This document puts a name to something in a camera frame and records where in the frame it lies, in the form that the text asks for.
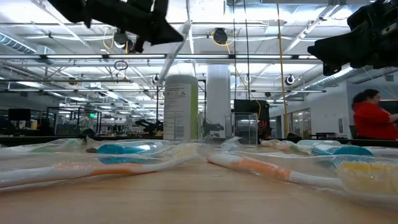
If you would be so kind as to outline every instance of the white bottle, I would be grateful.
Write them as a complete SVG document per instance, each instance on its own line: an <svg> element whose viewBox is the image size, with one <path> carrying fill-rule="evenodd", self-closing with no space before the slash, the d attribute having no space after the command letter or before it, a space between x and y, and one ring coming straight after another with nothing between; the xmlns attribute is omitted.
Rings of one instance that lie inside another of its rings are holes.
<svg viewBox="0 0 398 224"><path fill-rule="evenodd" d="M190 75L171 75L165 81L163 139L197 138L198 80Z"/></svg>

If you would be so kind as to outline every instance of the toothbrush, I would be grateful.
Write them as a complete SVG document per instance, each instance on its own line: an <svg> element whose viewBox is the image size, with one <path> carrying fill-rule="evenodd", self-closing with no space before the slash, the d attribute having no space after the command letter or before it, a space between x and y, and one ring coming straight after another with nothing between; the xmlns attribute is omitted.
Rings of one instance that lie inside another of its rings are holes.
<svg viewBox="0 0 398 224"><path fill-rule="evenodd" d="M173 159L160 164L112 164L99 166L54 166L0 172L0 188L24 184L76 179L107 174L144 174L177 166L197 155Z"/></svg>
<svg viewBox="0 0 398 224"><path fill-rule="evenodd" d="M396 161L340 160L336 165L338 178L315 177L281 166L235 154L213 154L209 162L231 169L250 170L274 179L298 184L340 189L360 200L382 203L398 202L398 165Z"/></svg>
<svg viewBox="0 0 398 224"><path fill-rule="evenodd" d="M213 154L207 158L207 161L230 169L250 170L274 179L285 180L298 184L314 185L317 187L333 189L343 188L343 184L340 179L337 178L315 177L312 175L302 174L275 164L261 162L234 154Z"/></svg>

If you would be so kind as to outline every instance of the dark hair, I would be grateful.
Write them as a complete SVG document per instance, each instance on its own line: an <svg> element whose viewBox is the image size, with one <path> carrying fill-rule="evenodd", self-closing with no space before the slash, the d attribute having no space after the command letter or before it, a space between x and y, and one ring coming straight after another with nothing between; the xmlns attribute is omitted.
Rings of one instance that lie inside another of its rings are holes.
<svg viewBox="0 0 398 224"><path fill-rule="evenodd" d="M353 98L353 105L352 107L354 108L354 105L356 103L360 103L360 102L364 102L366 101L368 98L374 98L377 94L379 94L380 92L377 90L373 90L373 89L367 89L361 93L358 93L356 96L354 96Z"/></svg>

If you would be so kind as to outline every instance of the yellow bristles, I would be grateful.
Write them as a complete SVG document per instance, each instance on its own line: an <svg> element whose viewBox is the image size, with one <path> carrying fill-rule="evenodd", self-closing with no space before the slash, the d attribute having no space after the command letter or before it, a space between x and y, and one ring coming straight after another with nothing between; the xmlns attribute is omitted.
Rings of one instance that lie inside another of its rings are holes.
<svg viewBox="0 0 398 224"><path fill-rule="evenodd" d="M385 162L342 162L339 178L351 192L398 195L398 166Z"/></svg>

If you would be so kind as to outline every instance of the table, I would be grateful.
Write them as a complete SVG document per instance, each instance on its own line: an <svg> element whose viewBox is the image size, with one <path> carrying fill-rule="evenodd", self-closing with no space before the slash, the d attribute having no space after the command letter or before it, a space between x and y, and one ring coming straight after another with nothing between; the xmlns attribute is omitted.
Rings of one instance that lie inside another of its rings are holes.
<svg viewBox="0 0 398 224"><path fill-rule="evenodd" d="M0 191L6 223L397 223L394 211L197 160Z"/></svg>

